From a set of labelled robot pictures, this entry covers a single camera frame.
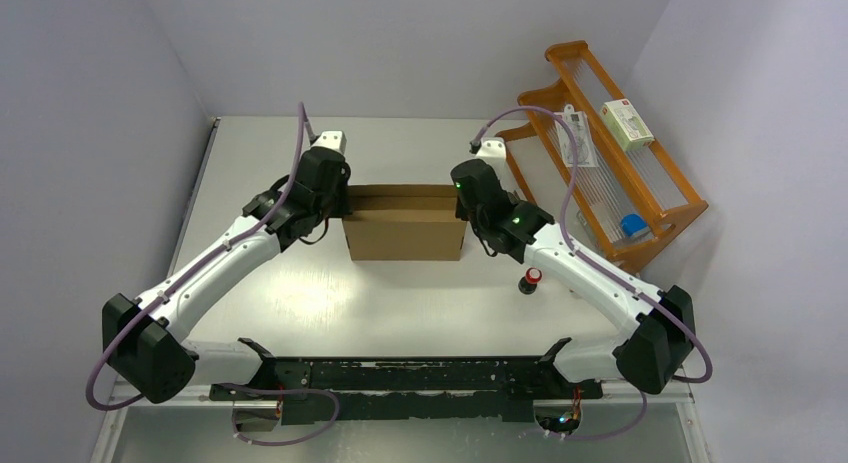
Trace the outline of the brown cardboard box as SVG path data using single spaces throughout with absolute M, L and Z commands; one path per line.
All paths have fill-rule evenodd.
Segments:
M 342 225 L 353 261 L 457 261 L 467 223 L 451 185 L 353 185 Z

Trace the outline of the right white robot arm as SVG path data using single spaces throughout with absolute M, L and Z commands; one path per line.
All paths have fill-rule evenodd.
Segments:
M 577 383 L 623 379 L 644 393 L 661 393 L 694 348 L 691 296 L 678 286 L 662 290 L 646 283 L 564 238 L 552 215 L 511 198 L 482 159 L 458 164 L 450 177 L 458 217 L 495 254 L 561 282 L 615 328 L 612 335 L 574 338 L 555 351 L 539 372 L 542 389 L 562 397 Z

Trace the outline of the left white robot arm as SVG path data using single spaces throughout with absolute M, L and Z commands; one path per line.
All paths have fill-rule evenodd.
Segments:
M 204 254 L 134 299 L 110 298 L 102 309 L 109 366 L 154 404 L 190 385 L 237 384 L 254 399 L 271 394 L 277 371 L 257 344 L 190 341 L 189 335 L 255 269 L 304 242 L 326 219 L 348 214 L 349 177 L 342 148 L 311 146 L 296 173 L 256 195 Z

